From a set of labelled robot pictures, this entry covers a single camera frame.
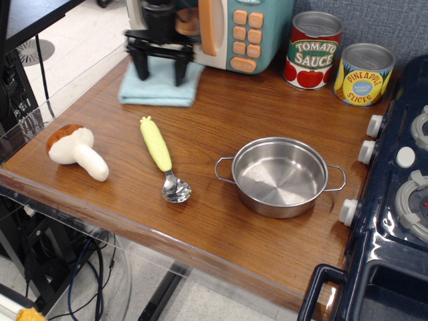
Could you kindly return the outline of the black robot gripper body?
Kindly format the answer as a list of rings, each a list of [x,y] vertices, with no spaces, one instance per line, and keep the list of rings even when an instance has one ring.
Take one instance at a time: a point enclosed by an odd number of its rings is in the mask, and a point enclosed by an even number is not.
[[[194,60],[195,40],[175,29],[176,3],[127,3],[127,52],[170,60]]]

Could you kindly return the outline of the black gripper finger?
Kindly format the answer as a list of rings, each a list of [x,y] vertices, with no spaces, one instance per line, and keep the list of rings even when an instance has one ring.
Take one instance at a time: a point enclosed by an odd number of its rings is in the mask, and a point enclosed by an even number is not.
[[[132,54],[132,59],[133,59],[138,77],[141,80],[146,80],[149,77],[147,55],[143,53],[134,52]]]
[[[187,71],[187,65],[189,61],[186,59],[180,59],[175,61],[175,85],[180,86],[184,79]]]

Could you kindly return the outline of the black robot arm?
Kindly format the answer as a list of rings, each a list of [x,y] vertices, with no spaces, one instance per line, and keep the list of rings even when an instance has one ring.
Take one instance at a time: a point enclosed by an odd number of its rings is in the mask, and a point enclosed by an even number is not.
[[[128,30],[127,50],[131,55],[138,77],[149,77],[148,58],[165,58],[175,61],[175,85],[180,86],[187,71],[187,65],[193,61],[194,39],[181,35],[175,30],[175,1],[142,1],[137,12],[143,9],[142,18],[146,30]]]

